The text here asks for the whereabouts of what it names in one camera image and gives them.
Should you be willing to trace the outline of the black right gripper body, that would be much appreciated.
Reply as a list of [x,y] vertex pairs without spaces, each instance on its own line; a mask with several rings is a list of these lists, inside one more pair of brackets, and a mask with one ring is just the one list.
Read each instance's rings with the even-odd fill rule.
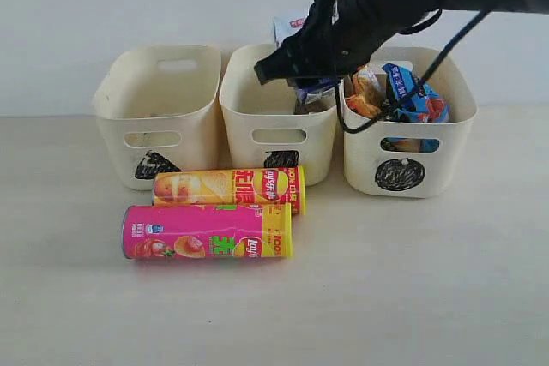
[[299,68],[294,79],[345,75],[368,63],[386,41],[386,26],[359,0],[318,0],[302,28],[277,51]]

